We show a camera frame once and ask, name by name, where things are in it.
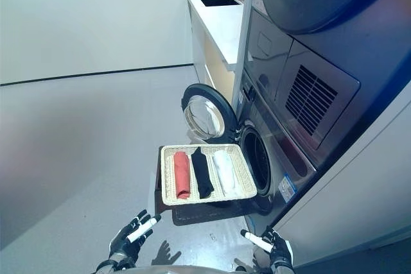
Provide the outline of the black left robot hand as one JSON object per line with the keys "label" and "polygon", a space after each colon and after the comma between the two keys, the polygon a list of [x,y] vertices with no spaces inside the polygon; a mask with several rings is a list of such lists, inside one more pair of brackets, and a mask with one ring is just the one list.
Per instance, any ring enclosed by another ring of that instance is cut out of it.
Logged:
{"label": "black left robot hand", "polygon": [[122,255],[136,262],[142,245],[153,234],[153,226],[160,220],[160,214],[151,216],[146,209],[142,210],[112,239],[109,244],[109,257]]}

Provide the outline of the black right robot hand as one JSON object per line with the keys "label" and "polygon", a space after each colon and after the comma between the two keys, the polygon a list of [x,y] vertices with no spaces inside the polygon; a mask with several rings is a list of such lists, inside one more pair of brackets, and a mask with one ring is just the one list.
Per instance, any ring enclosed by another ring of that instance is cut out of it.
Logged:
{"label": "black right robot hand", "polygon": [[261,236],[241,229],[240,234],[245,239],[262,249],[270,257],[270,264],[275,268],[283,266],[293,268],[293,252],[288,240],[283,239],[273,228],[267,226]]}

